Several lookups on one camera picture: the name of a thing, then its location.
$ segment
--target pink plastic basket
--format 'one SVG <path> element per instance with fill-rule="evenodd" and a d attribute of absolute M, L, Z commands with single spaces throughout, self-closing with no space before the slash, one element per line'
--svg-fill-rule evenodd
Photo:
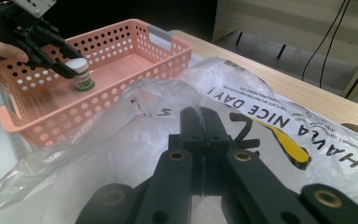
<path fill-rule="evenodd" d="M 150 36 L 168 43 L 160 46 Z M 153 25 L 127 20 L 66 40 L 89 62 L 95 87 L 77 91 L 50 69 L 0 61 L 0 123 L 36 147 L 48 147 L 95 113 L 115 104 L 142 77 L 173 79 L 188 67 L 192 45 Z M 44 52 L 63 62 L 57 48 Z"/>

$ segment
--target clear plastic bag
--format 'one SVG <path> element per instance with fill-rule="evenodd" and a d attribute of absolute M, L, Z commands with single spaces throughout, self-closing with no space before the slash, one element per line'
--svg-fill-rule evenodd
<path fill-rule="evenodd" d="M 221 94 L 227 91 L 229 96 Z M 273 104 L 261 104 L 255 99 L 257 94 Z M 353 162 L 341 161 L 343 156 L 331 148 L 334 145 L 358 157 L 358 149 L 353 148 L 358 147 L 357 134 L 286 101 L 236 64 L 211 58 L 186 69 L 178 80 L 145 78 L 132 83 L 115 106 L 90 118 L 54 146 L 27 155 L 0 180 L 0 223 L 75 223 L 99 188 L 110 183 L 133 188 L 141 184 L 167 149 L 168 135 L 180 132 L 179 113 L 189 106 L 217 111 L 227 133 L 239 143 L 259 139 L 260 145 L 249 149 L 260 152 L 262 161 L 287 188 L 299 192 L 304 185 L 324 183 L 358 203 L 358 164 L 351 167 Z M 266 111 L 278 112 L 269 121 L 272 114 L 261 119 Z M 294 114 L 296 118 L 303 115 L 305 121 L 289 121 L 282 127 L 286 120 L 282 119 L 274 124 L 279 116 L 296 120 Z M 235 119 L 243 115 L 253 120 Z M 250 132 L 240 137 L 249 124 Z M 315 144 L 319 138 L 313 137 L 313 131 L 321 136 L 332 134 L 327 126 L 353 144 L 326 138 L 318 148 L 321 144 Z M 273 127 L 284 130 L 307 150 L 311 160 L 306 167 L 300 169 L 290 162 Z M 226 223 L 219 203 L 218 197 L 194 197 L 192 223 Z"/>

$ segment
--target black cable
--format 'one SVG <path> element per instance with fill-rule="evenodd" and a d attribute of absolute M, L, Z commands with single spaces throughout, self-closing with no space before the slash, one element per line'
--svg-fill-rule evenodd
<path fill-rule="evenodd" d="M 312 60 L 313 56 L 315 56 L 316 52 L 318 52 L 318 50 L 319 50 L 319 48 L 321 47 L 321 45 L 324 43 L 325 39 L 327 38 L 328 34 L 329 34 L 330 31 L 331 31 L 331 28 L 333 28 L 334 23 L 336 23 L 336 20 L 337 20 L 339 14 L 341 13 L 341 10 L 342 10 L 342 8 L 344 7 L 346 1 L 347 1 L 347 0 L 344 0 L 344 1 L 342 2 L 341 7 L 339 8 L 339 11 L 338 11 L 338 13 L 337 13 L 337 15 L 336 15 L 336 18 L 335 18 L 334 21 L 331 23 L 330 28 L 328 28 L 328 31 L 327 31 L 326 35 L 324 36 L 324 39 L 322 40 L 322 42 L 321 42 L 321 44 L 319 45 L 319 47 L 313 52 L 312 56 L 310 56 L 310 59 L 308 60 L 307 64 L 306 64 L 305 67 L 304 67 L 303 74 L 302 74 L 302 76 L 301 76 L 301 80 L 304 81 L 305 70 L 307 70 L 308 64 L 309 64 L 310 61 Z"/>
<path fill-rule="evenodd" d="M 324 66 L 322 67 L 321 78 L 320 78 L 320 80 L 319 80 L 319 88 L 322 87 L 322 78 L 324 77 L 324 67 L 325 67 L 325 65 L 326 65 L 326 60 L 327 60 L 328 54 L 330 53 L 331 46 L 333 45 L 334 37 L 336 36 L 337 30 L 338 30 L 338 28 L 339 28 L 339 25 L 340 25 L 341 22 L 342 22 L 342 19 L 344 19 L 344 15 L 345 15 L 345 12 L 347 11 L 348 5 L 350 4 L 350 1 L 351 1 L 351 0 L 348 0 L 347 5 L 345 6 L 344 11 L 342 12 L 342 16 L 341 16 L 341 18 L 340 18 L 340 20 L 339 20 L 339 22 L 338 22 L 337 28 L 336 28 L 335 32 L 333 33 L 333 36 L 331 37 L 330 45 L 329 45 L 329 47 L 328 47 L 326 56 L 324 57 Z"/>

